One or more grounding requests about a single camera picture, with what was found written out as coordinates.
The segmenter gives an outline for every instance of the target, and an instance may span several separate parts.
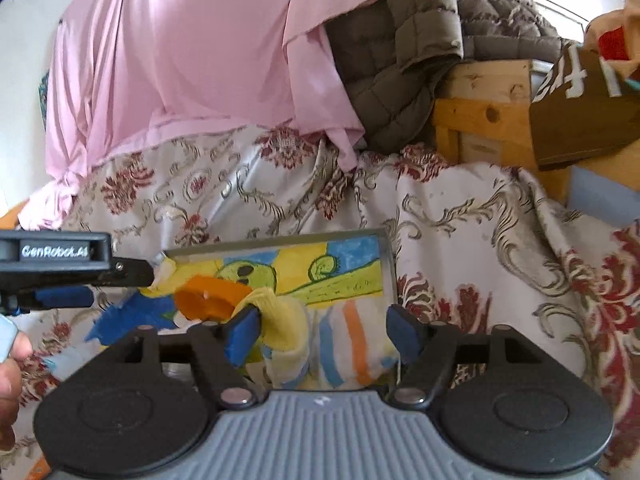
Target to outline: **floral fabric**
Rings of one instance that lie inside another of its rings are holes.
[[[466,332],[514,326],[609,401],[616,429],[601,466],[640,478],[640,221],[614,230],[547,199],[526,171],[450,168],[419,145],[363,153],[349,173],[337,155],[286,127],[175,139],[95,170],[64,228],[110,232],[115,254],[151,260],[202,242],[383,226],[405,308]],[[33,322],[38,352],[82,339],[92,312]],[[38,356],[24,366],[6,479],[38,458],[30,417],[55,386]]]

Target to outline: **ridged gray surface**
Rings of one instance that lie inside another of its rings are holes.
[[[507,480],[459,456],[430,420],[374,392],[272,392],[225,413],[207,440],[148,480]],[[601,480],[595,471],[562,480]],[[61,472],[50,480],[78,480]]]

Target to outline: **human hand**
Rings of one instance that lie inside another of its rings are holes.
[[[18,398],[22,392],[22,373],[15,360],[22,361],[33,352],[29,338],[18,332],[11,348],[11,357],[0,363],[0,449],[10,450],[15,444],[14,430],[11,427],[18,417],[20,404]]]

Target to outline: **brown quilted jacket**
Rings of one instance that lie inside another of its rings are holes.
[[[385,154],[418,136],[461,59],[555,62],[562,48],[533,0],[378,0],[326,30],[367,145]]]

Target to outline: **wooden crate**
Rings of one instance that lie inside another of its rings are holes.
[[[536,60],[457,65],[438,91],[432,123],[439,152],[451,163],[485,161],[534,173],[550,197],[566,202],[570,169],[539,171],[529,124],[532,96],[551,69]],[[579,163],[633,190],[640,189],[640,140],[614,155]]]

